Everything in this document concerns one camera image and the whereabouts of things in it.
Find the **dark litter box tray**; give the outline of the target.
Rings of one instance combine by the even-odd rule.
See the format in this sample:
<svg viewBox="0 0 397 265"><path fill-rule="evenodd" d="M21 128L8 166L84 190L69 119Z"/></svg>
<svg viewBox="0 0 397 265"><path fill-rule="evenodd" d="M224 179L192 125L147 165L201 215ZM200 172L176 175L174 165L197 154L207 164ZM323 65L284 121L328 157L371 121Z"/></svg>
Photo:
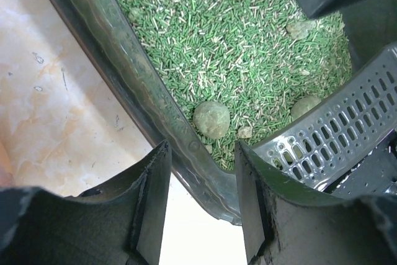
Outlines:
<svg viewBox="0 0 397 265"><path fill-rule="evenodd" d="M234 143L339 197L396 194L396 0L308 20L295 0L50 0L211 216L241 224ZM220 139L195 108L227 106Z"/></svg>

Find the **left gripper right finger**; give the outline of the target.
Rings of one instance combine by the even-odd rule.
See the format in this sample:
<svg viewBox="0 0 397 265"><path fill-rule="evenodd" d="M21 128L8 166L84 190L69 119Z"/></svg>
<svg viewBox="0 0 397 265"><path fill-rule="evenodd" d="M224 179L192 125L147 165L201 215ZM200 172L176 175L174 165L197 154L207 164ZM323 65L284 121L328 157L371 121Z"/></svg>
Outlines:
<svg viewBox="0 0 397 265"><path fill-rule="evenodd" d="M342 199L266 163L243 141L234 152L248 264L395 264L396 196Z"/></svg>

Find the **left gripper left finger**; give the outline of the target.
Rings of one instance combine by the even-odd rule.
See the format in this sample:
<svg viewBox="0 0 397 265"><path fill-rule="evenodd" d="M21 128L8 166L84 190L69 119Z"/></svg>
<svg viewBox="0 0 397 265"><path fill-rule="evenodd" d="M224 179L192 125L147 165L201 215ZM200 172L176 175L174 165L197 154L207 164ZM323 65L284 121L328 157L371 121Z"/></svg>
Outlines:
<svg viewBox="0 0 397 265"><path fill-rule="evenodd" d="M171 147L162 141L76 197L41 187L3 187L1 263L159 263L171 163Z"/></svg>

